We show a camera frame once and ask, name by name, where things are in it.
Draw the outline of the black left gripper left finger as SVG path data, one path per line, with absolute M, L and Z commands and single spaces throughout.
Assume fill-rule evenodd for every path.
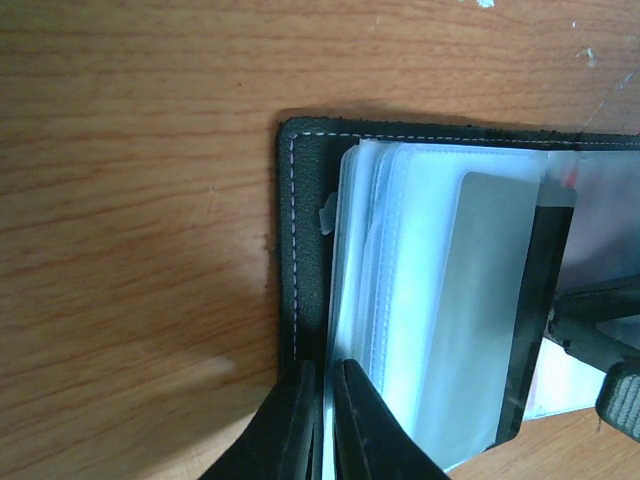
M 316 367 L 294 361 L 203 479 L 319 479 Z

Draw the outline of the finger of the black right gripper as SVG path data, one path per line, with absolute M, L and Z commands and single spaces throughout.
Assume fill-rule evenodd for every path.
M 599 418 L 639 439 L 639 349 L 598 328 L 639 314 L 639 276 L 600 281 L 555 293 L 547 338 L 605 374 L 595 402 Z

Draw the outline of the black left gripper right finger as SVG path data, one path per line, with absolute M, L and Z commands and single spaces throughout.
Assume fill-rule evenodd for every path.
M 333 395 L 338 479 L 445 477 L 405 433 L 355 360 L 336 364 Z

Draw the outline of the black credit card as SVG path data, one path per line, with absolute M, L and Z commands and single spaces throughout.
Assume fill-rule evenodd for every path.
M 464 176 L 415 441 L 448 469 L 519 431 L 576 193 Z

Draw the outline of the black leather card holder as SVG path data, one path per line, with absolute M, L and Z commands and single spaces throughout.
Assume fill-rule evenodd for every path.
M 466 174 L 575 191 L 552 301 L 559 290 L 639 276 L 635 136 L 297 117 L 279 129 L 276 161 L 279 363 L 315 364 L 319 479 L 338 479 L 333 380 L 342 360 L 362 367 L 420 448 L 416 424 Z M 595 405 L 605 374 L 575 360 Z M 462 463 L 435 464 L 446 474 Z

